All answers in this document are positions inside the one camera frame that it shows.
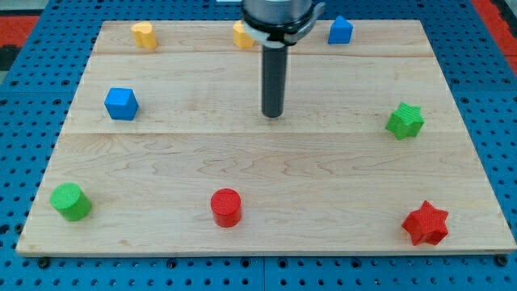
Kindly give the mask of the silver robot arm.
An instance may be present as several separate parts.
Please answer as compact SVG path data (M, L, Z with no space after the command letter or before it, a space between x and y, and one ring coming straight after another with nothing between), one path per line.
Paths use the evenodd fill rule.
M264 116L283 114L288 49L310 33L325 8L324 2L312 0L242 1L245 32L262 45Z

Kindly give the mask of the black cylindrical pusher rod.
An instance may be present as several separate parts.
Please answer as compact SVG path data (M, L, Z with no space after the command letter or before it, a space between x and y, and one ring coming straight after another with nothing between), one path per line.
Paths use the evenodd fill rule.
M284 111L284 93L288 48L262 50L262 113L268 118L276 118Z

